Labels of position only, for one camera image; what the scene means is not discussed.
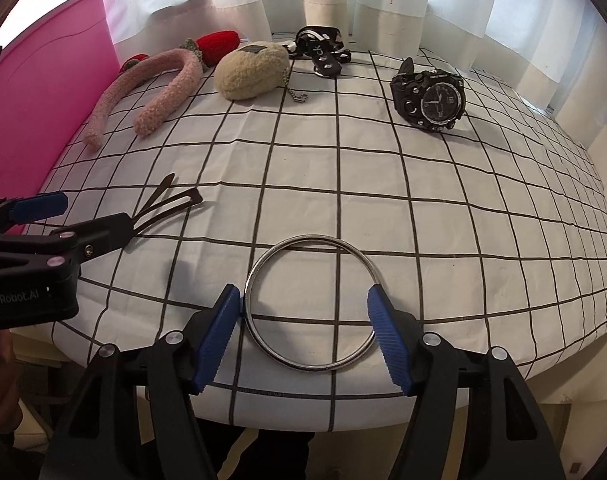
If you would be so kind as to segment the left hand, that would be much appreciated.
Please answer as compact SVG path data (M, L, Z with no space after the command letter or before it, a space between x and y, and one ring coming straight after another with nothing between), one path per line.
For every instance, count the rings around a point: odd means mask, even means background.
M12 333L0 330L0 434L10 434L22 421Z

